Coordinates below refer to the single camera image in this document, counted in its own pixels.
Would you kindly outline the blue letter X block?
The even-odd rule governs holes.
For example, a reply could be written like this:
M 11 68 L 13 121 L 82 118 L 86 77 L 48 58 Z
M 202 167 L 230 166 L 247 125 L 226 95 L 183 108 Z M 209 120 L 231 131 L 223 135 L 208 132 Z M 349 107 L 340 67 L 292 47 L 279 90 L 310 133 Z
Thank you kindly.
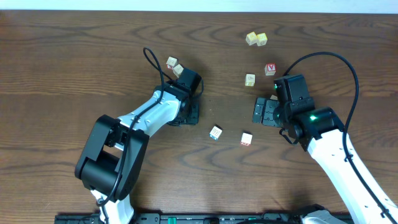
M 219 139 L 219 137 L 221 136 L 221 133 L 223 132 L 223 130 L 221 128 L 219 128 L 218 126 L 214 126 L 210 133 L 209 136 L 214 139 L 215 141 L 217 141 Z

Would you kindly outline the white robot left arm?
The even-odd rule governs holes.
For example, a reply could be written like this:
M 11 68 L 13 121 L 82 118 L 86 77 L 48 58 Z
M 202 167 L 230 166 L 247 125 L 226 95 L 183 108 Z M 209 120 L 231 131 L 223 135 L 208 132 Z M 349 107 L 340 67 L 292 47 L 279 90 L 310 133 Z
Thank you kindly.
M 129 223 L 129 194 L 137 182 L 149 139 L 165 124 L 198 122 L 198 86 L 166 83 L 136 110 L 100 116 L 75 166 L 75 177 L 94 195 L 102 223 Z

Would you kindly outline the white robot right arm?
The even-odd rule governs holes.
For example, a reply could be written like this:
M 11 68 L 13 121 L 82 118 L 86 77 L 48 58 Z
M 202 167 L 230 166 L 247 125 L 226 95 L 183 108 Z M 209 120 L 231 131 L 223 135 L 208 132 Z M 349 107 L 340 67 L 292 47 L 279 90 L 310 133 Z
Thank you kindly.
M 322 167 L 355 223 L 397 223 L 397 206 L 385 194 L 355 151 L 343 124 L 313 98 L 257 98 L 254 123 L 287 131 Z

